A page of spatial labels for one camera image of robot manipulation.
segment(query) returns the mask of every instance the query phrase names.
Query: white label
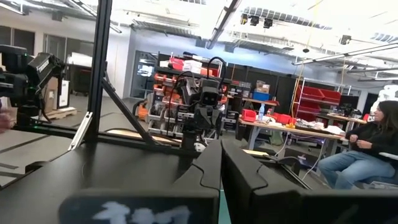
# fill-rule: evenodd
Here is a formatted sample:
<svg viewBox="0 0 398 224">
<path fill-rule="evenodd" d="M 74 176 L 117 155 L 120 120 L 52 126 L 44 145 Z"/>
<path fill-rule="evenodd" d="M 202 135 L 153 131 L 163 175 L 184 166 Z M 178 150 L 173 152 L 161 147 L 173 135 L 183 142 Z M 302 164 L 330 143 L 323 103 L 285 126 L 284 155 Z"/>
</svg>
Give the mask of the white label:
<svg viewBox="0 0 398 224">
<path fill-rule="evenodd" d="M 105 210 L 95 214 L 94 220 L 108 220 L 110 224 L 188 224 L 189 216 L 191 212 L 187 206 L 179 206 L 173 209 L 159 212 L 154 214 L 152 209 L 149 208 L 138 208 L 135 209 L 132 215 L 129 207 L 121 205 L 117 202 L 106 202 L 103 206 Z"/>
<path fill-rule="evenodd" d="M 37 69 L 37 71 L 39 72 L 39 73 L 41 73 L 41 72 L 43 72 L 43 70 L 49 65 L 49 61 L 47 60 L 47 61 L 45 61 L 38 69 Z"/>
</svg>

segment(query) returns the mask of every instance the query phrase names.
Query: chair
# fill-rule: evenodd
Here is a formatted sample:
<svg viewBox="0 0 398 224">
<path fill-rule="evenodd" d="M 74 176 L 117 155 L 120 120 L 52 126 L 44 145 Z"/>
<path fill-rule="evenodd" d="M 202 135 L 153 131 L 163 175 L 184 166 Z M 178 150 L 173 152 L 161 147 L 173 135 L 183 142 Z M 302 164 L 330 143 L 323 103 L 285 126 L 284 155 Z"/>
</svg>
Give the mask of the chair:
<svg viewBox="0 0 398 224">
<path fill-rule="evenodd" d="M 388 157 L 390 159 L 398 160 L 398 156 L 380 152 L 381 156 Z M 396 167 L 396 173 L 393 177 L 370 177 L 361 182 L 355 184 L 361 189 L 398 189 L 398 167 Z"/>
</svg>

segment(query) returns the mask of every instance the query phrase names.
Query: jeans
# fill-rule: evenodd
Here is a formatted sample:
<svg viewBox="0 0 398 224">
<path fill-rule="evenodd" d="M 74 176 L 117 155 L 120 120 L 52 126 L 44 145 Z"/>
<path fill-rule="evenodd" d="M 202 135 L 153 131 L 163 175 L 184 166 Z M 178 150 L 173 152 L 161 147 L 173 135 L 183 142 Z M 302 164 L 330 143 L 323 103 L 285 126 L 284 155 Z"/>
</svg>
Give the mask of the jeans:
<svg viewBox="0 0 398 224">
<path fill-rule="evenodd" d="M 318 169 L 333 189 L 351 189 L 357 181 L 370 177 L 392 177 L 396 170 L 390 163 L 363 152 L 348 151 L 319 161 Z"/>
</svg>

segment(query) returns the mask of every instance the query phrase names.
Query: cable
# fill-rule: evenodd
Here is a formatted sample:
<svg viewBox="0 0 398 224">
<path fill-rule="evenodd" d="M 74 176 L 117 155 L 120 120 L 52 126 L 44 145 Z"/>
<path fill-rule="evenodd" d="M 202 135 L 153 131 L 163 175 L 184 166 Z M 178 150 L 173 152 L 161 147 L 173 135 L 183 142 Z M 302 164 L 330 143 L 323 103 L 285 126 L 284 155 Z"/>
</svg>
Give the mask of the cable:
<svg viewBox="0 0 398 224">
<path fill-rule="evenodd" d="M 303 178 L 302 178 L 301 180 L 304 180 L 304 178 L 315 168 L 315 166 L 318 164 L 318 162 L 319 162 L 319 160 L 321 159 L 321 157 L 322 157 L 322 153 L 319 152 L 319 156 L 318 156 L 317 161 L 315 161 L 315 163 L 313 164 L 313 166 L 311 167 L 311 169 L 308 170 L 308 171 L 304 174 L 304 176 L 303 176 Z"/>
<path fill-rule="evenodd" d="M 209 76 L 210 76 L 210 64 L 211 64 L 212 61 L 214 61 L 214 59 L 220 60 L 221 63 L 223 64 L 223 67 L 221 68 L 221 69 L 222 69 L 222 72 L 221 72 L 221 76 L 222 76 L 222 77 L 221 77 L 220 83 L 218 84 L 218 88 L 221 89 L 221 91 L 222 91 L 221 86 L 222 86 L 222 84 L 223 84 L 223 82 L 224 82 L 225 74 L 226 74 L 226 62 L 225 62 L 222 58 L 220 58 L 220 57 L 213 57 L 212 59 L 210 59 L 210 61 L 209 61 L 208 64 L 207 64 L 207 79 L 209 79 Z"/>
<path fill-rule="evenodd" d="M 282 149 L 280 149 L 274 156 L 275 157 L 277 157 L 278 156 L 278 154 L 280 153 L 280 152 L 282 152 L 282 150 L 284 150 L 285 149 L 285 146 L 286 146 L 286 143 L 287 143 L 287 141 L 289 140 L 289 135 L 290 135 L 290 132 L 288 132 L 287 134 L 286 134 L 286 140 L 285 140 L 285 143 L 284 143 L 284 145 L 282 146 Z"/>
<path fill-rule="evenodd" d="M 181 77 L 183 74 L 186 74 L 186 73 L 191 73 L 192 76 L 193 76 L 193 73 L 192 73 L 191 71 L 185 71 L 185 72 L 180 73 L 180 74 L 178 75 L 178 77 L 177 77 L 177 79 L 176 79 L 174 85 L 173 85 L 172 92 L 171 92 L 171 94 L 170 94 L 169 108 L 167 108 L 167 116 L 168 116 L 168 118 L 167 118 L 167 124 L 166 124 L 166 136 L 169 135 L 169 125 L 170 125 L 170 117 L 171 117 L 171 115 L 170 115 L 170 109 L 171 109 L 171 105 L 172 105 L 172 96 L 173 96 L 173 93 L 174 93 L 175 88 L 177 87 L 177 83 L 178 83 L 180 77 Z"/>
</svg>

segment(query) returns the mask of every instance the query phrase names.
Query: wire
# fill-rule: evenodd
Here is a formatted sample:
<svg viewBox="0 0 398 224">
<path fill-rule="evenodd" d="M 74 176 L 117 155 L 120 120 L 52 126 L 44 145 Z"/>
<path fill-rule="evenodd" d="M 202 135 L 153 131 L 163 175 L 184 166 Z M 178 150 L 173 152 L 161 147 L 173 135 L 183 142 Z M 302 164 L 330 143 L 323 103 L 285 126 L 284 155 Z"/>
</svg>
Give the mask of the wire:
<svg viewBox="0 0 398 224">
<path fill-rule="evenodd" d="M 172 105 L 172 96 L 173 96 L 173 93 L 174 93 L 175 88 L 177 87 L 177 83 L 178 83 L 180 77 L 181 77 L 182 75 L 186 74 L 186 73 L 191 73 L 192 76 L 193 76 L 193 73 L 192 73 L 191 71 L 185 71 L 185 72 L 180 73 L 180 74 L 178 75 L 178 77 L 177 77 L 177 79 L 176 79 L 174 85 L 173 85 L 172 92 L 171 92 L 171 94 L 170 94 L 169 108 L 167 108 L 167 116 L 168 116 L 168 118 L 167 118 L 167 124 L 166 124 L 166 136 L 169 135 L 169 125 L 170 125 L 170 117 L 171 117 L 171 115 L 170 115 L 170 109 L 171 109 L 171 105 Z"/>
<path fill-rule="evenodd" d="M 318 164 L 319 160 L 322 157 L 322 153 L 319 153 L 318 159 L 317 161 L 315 161 L 315 163 L 313 164 L 313 166 L 311 167 L 311 169 L 309 169 L 303 176 L 303 178 L 301 180 L 304 180 L 306 178 L 306 176 L 315 168 L 315 166 Z"/>
<path fill-rule="evenodd" d="M 224 82 L 225 75 L 226 75 L 226 62 L 225 62 L 222 58 L 220 58 L 220 57 L 213 57 L 212 59 L 210 59 L 209 63 L 207 64 L 207 79 L 209 79 L 209 76 L 210 76 L 210 64 L 211 64 L 211 62 L 214 61 L 215 59 L 220 60 L 221 63 L 223 64 L 223 66 L 222 66 L 222 68 L 221 68 L 221 69 L 222 69 L 222 72 L 221 72 L 221 76 L 222 76 L 222 77 L 221 77 L 220 83 L 218 84 L 218 88 L 221 89 L 221 91 L 222 91 L 221 86 L 222 86 L 222 84 L 223 84 L 223 82 Z"/>
<path fill-rule="evenodd" d="M 312 26 L 311 26 L 311 29 L 310 29 L 310 35 L 308 36 L 308 40 L 307 40 L 307 45 L 305 46 L 305 48 L 307 49 L 308 48 L 308 46 L 310 45 L 310 40 L 311 40 L 311 36 L 312 36 L 312 31 L 314 30 L 314 25 L 315 25 L 315 23 L 316 23 L 316 18 L 318 17 L 318 6 L 319 6 L 319 3 L 321 2 L 321 0 L 317 0 L 317 2 L 316 2 L 316 4 L 315 4 L 315 9 L 314 9 L 314 21 L 315 22 L 313 22 L 312 23 Z M 305 64 L 304 64 L 304 61 L 303 61 L 303 63 L 301 63 L 301 71 L 300 71 L 300 75 L 298 76 L 298 78 L 297 78 L 297 82 L 296 82 L 296 84 L 295 84 L 295 86 L 294 86 L 294 93 L 293 93 L 293 100 L 292 100 L 292 111 L 291 111 L 291 113 L 292 113 L 292 117 L 293 118 L 295 118 L 295 115 L 294 115 L 294 104 L 296 103 L 295 102 L 295 98 L 296 98 L 296 92 L 297 92 L 297 88 L 299 87 L 299 85 L 300 85 L 300 80 L 301 80 L 301 77 L 302 77 L 302 75 L 303 75 L 303 72 L 304 72 L 304 68 L 305 68 Z"/>
<path fill-rule="evenodd" d="M 285 149 L 286 143 L 287 143 L 287 141 L 289 140 L 289 135 L 290 135 L 290 132 L 288 132 L 288 133 L 286 134 L 285 143 L 284 143 L 284 145 L 282 146 L 282 149 L 280 149 L 280 150 L 274 155 L 275 157 L 277 157 L 278 154 L 279 154 L 280 152 L 282 152 L 282 151 Z"/>
</svg>

